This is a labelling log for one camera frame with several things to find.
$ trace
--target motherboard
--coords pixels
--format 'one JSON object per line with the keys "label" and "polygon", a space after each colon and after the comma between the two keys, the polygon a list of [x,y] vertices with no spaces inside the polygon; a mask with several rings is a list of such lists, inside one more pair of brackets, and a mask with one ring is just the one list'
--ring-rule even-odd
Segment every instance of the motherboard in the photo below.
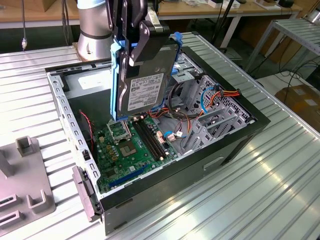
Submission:
{"label": "motherboard", "polygon": [[106,193],[177,158],[170,142],[159,141],[161,134],[151,117],[108,123],[94,132],[100,192]]}

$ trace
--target metal shelf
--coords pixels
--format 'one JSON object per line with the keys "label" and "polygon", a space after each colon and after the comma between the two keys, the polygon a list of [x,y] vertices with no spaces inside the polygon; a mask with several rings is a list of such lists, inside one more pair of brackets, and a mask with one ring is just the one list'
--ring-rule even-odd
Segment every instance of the metal shelf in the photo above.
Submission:
{"label": "metal shelf", "polygon": [[[108,239],[317,239],[320,233],[320,135],[201,36],[191,47],[271,123],[236,159]],[[44,68],[79,62],[72,47],[0,55],[0,144],[37,137],[56,211],[1,240],[105,239],[90,223],[72,182],[74,161]]]}
{"label": "metal shelf", "polygon": [[260,41],[253,50],[245,71],[248,72],[251,65],[254,63],[261,48],[265,44],[271,32],[276,29],[281,34],[288,36],[292,40],[298,42],[305,48],[320,55],[320,26],[310,23],[305,19],[285,19],[273,20],[265,30]]}

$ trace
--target green motherboard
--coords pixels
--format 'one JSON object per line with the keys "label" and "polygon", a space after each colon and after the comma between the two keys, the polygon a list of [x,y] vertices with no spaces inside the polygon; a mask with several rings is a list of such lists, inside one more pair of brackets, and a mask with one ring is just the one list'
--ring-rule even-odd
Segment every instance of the green motherboard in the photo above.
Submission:
{"label": "green motherboard", "polygon": [[[143,122],[148,126],[147,134],[156,139],[159,129],[153,119],[147,117]],[[97,184],[101,193],[106,193],[178,157],[172,145],[166,142],[161,145],[166,156],[163,160],[154,159],[131,121],[106,126],[93,135],[97,144],[97,166],[101,173]],[[119,136],[125,138],[115,141]]]}

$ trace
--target workbench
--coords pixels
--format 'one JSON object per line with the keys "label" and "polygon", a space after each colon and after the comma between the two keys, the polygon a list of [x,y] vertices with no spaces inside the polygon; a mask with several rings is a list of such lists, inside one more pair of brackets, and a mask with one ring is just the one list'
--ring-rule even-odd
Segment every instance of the workbench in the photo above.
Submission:
{"label": "workbench", "polygon": [[[310,239],[320,234],[320,134],[200,35],[191,47],[270,120],[228,164],[113,232],[129,239]],[[56,211],[1,240],[105,239],[88,222],[72,179],[70,153],[44,68],[77,63],[72,46],[0,55],[0,146],[40,144]]]}
{"label": "workbench", "polygon": [[[68,13],[70,25],[79,25],[79,14],[77,4],[74,0],[68,0]],[[221,44],[221,48],[226,48],[235,32],[235,29],[241,17],[249,16],[272,16],[272,15],[290,15],[291,19],[295,19],[301,7],[294,4],[291,8],[282,7],[277,10],[266,10],[254,3],[254,0],[247,0],[247,3],[241,4],[240,8],[231,9],[228,17],[233,18],[225,38]],[[192,7],[184,2],[161,2],[159,4],[158,17],[160,20],[181,20],[181,19],[204,19],[217,18],[219,16],[220,7],[213,8],[207,4],[200,4]],[[26,27],[48,27],[61,26],[61,1],[57,0],[46,12],[36,12],[25,10]],[[0,29],[12,29],[22,27],[21,9],[7,6],[0,9]]]}

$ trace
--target barcode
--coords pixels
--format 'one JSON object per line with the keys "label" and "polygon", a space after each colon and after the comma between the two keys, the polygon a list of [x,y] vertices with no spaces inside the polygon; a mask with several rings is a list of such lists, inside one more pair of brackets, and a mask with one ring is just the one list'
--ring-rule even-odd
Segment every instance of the barcode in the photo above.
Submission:
{"label": "barcode", "polygon": [[135,104],[138,104],[138,103],[141,103],[141,102],[142,102],[142,100],[132,101],[132,102],[130,102],[129,105],[135,105]]}
{"label": "barcode", "polygon": [[147,101],[147,102],[145,102],[143,105],[145,106],[145,105],[154,104],[154,103],[155,103],[155,100],[153,100],[153,101]]}

